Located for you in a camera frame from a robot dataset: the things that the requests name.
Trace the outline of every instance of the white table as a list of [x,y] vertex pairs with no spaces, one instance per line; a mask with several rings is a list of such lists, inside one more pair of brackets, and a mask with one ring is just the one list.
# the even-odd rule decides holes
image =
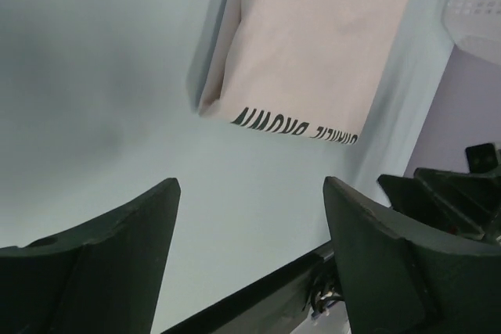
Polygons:
[[384,199],[452,49],[445,0],[411,0],[360,142],[334,145],[200,119],[221,0],[0,0],[0,246],[20,246],[182,187],[153,332],[328,240],[322,184]]

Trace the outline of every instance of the folded cloth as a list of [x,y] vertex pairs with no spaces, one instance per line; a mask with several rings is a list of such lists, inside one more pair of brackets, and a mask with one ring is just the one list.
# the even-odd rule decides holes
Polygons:
[[227,0],[199,114],[353,144],[408,0]]

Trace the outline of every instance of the gray wall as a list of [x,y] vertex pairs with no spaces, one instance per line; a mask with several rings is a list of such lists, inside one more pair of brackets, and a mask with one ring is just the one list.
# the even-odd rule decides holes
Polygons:
[[455,48],[406,174],[417,167],[467,171],[464,148],[501,140],[501,66]]

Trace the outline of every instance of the towel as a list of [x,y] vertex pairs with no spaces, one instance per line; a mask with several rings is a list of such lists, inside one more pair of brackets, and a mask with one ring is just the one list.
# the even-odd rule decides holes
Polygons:
[[354,144],[408,0],[227,0],[199,114]]

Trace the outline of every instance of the perforated plastic basket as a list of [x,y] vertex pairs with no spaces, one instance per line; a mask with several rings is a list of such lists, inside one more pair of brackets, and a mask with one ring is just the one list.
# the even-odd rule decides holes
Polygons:
[[501,0],[449,0],[443,20],[458,47],[501,65]]

